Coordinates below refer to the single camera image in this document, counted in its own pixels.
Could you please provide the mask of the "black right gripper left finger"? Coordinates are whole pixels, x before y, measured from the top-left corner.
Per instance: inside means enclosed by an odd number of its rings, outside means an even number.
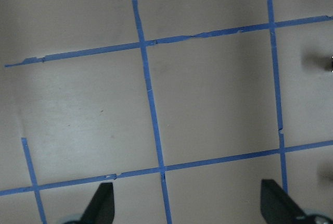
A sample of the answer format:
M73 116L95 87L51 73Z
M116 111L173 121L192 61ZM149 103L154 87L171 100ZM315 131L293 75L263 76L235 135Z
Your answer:
M101 183L79 223L112 224L115 217L113 183Z

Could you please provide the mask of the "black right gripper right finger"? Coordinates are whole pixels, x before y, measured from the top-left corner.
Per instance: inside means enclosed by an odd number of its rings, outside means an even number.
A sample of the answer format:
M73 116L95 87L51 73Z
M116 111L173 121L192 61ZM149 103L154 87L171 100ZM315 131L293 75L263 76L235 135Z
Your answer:
M273 179L261 181L260 211L268 224L312 223L311 217Z

